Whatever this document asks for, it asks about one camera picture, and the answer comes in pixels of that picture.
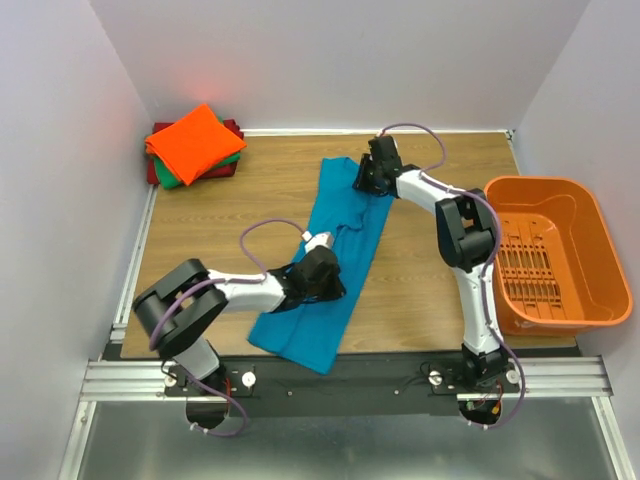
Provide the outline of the blue t-shirt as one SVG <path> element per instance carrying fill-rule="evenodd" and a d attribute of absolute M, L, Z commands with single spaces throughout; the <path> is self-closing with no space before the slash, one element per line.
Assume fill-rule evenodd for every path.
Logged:
<path fill-rule="evenodd" d="M 358 165 L 348 157 L 322 160 L 317 195 L 308 222 L 311 233 L 333 235 L 333 252 L 346 294 L 335 301 L 261 314 L 249 333 L 255 347 L 319 374 L 330 372 L 359 300 L 393 198 L 358 191 Z"/>

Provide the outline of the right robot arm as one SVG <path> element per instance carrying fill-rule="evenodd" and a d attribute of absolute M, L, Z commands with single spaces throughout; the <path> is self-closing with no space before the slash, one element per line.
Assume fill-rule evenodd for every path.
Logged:
<path fill-rule="evenodd" d="M 410 201 L 434 215 L 439 253 L 454 273 L 462 305 L 462 376 L 468 387 L 485 386 L 508 364 L 492 286 L 497 214 L 480 190 L 447 185 L 403 164 L 392 137 L 378 135 L 368 145 L 353 188 Z"/>

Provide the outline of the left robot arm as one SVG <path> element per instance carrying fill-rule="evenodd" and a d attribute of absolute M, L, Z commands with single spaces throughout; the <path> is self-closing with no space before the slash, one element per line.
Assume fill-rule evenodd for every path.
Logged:
<path fill-rule="evenodd" d="M 346 295 L 334 252 L 316 246 L 301 260 L 263 274 L 236 275 L 207 269 L 189 259 L 139 294 L 132 311 L 149 337 L 149 349 L 173 360 L 208 387 L 219 389 L 223 363 L 204 333 L 220 315 L 233 312 L 281 313 L 307 303 Z"/>

